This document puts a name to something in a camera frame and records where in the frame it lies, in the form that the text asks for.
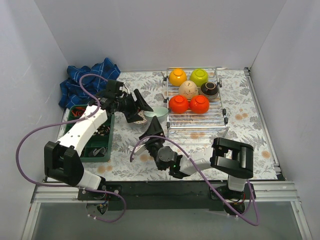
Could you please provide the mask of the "brown floral pattern bowl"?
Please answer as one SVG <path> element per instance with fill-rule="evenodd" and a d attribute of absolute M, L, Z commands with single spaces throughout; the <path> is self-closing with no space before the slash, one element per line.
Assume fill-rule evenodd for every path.
<path fill-rule="evenodd" d="M 142 118 L 142 120 L 138 120 L 138 121 L 135 121 L 133 122 L 134 124 L 136 125 L 144 125 L 147 123 L 147 119 L 146 119 L 146 116 L 145 116 L 145 113 L 143 110 L 141 110 L 138 115 Z"/>

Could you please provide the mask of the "light teal bowl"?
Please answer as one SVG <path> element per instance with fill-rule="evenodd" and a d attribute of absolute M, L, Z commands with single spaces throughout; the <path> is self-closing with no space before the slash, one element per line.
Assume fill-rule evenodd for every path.
<path fill-rule="evenodd" d="M 146 119 L 152 119 L 157 117 L 159 121 L 163 121 L 169 113 L 168 108 L 164 106 L 153 106 L 152 111 L 144 111 L 144 116 Z"/>

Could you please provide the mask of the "orange bowl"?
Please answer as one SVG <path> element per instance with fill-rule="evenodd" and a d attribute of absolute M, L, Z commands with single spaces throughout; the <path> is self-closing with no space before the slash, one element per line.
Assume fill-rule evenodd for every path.
<path fill-rule="evenodd" d="M 189 109 L 189 102 L 183 95 L 175 95 L 169 100 L 169 109 L 176 114 L 183 114 Z"/>
<path fill-rule="evenodd" d="M 196 114 L 204 114 L 209 108 L 210 102 L 203 95 L 196 95 L 189 102 L 189 109 Z"/>

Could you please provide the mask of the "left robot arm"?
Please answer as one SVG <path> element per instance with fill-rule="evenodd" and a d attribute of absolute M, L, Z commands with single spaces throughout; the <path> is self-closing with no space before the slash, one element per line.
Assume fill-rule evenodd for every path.
<path fill-rule="evenodd" d="M 130 93 L 123 82 L 109 80 L 106 88 L 98 92 L 88 104 L 81 118 L 56 142 L 44 147 L 44 173 L 72 187 L 89 189 L 95 200 L 106 196 L 103 178 L 84 169 L 81 153 L 87 142 L 115 112 L 123 113 L 128 123 L 142 121 L 141 111 L 151 112 L 138 89 Z"/>

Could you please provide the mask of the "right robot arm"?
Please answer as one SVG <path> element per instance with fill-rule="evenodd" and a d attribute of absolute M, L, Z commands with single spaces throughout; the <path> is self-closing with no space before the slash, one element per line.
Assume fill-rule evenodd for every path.
<path fill-rule="evenodd" d="M 216 189 L 225 198 L 241 199 L 247 180 L 254 175 L 254 148 L 250 144 L 216 137 L 210 147 L 187 157 L 173 151 L 170 146 L 164 146 L 165 135 L 157 117 L 152 118 L 148 129 L 139 139 L 147 137 L 149 139 L 144 146 L 158 170 L 169 170 L 169 175 L 176 179 L 210 168 L 226 173 L 226 186 Z"/>

